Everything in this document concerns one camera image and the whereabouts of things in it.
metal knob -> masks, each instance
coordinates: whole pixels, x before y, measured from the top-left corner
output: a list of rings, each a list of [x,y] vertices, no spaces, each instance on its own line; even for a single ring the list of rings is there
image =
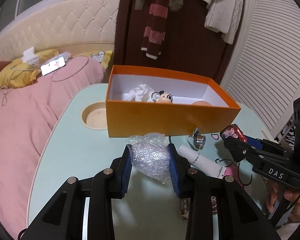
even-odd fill
[[[75,177],[70,177],[70,178],[67,179],[67,182],[69,184],[74,184],[76,181],[77,181],[77,179]]]
[[[194,144],[194,148],[199,151],[203,148],[206,143],[206,137],[200,133],[199,128],[195,128],[192,133],[192,141]]]

bubble wrap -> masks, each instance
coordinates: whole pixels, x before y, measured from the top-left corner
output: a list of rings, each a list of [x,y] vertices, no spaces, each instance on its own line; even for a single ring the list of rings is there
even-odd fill
[[[149,133],[145,136],[132,136],[130,155],[132,165],[150,178],[165,183],[169,177],[170,154],[166,138],[160,133]]]

hand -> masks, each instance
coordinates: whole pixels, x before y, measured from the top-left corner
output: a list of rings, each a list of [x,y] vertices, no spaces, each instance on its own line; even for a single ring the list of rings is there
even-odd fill
[[[277,200],[278,197],[278,189],[279,186],[277,183],[267,180],[266,181],[267,189],[268,189],[268,196],[266,199],[266,206],[270,213],[274,211],[274,203]],[[290,202],[293,202],[297,199],[297,197],[300,194],[300,190],[286,190],[284,192],[284,198],[286,200],[289,200]],[[300,198],[298,202],[295,204],[290,216],[288,217],[289,223],[299,223],[300,222]]]

striped scarf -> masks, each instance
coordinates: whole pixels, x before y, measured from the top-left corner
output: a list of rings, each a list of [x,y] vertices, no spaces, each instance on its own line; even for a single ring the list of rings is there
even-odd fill
[[[164,41],[165,23],[168,16],[169,0],[156,0],[150,5],[148,21],[143,35],[141,50],[146,56],[157,59],[161,54],[161,44]]]

smartphone screen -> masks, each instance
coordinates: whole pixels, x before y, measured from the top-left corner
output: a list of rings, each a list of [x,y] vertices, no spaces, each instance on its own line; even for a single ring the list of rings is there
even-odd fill
[[[46,74],[49,74],[52,71],[55,71],[56,69],[63,67],[65,64],[66,63],[64,57],[60,57],[56,60],[50,61],[48,64],[41,66],[42,76],[45,76]]]

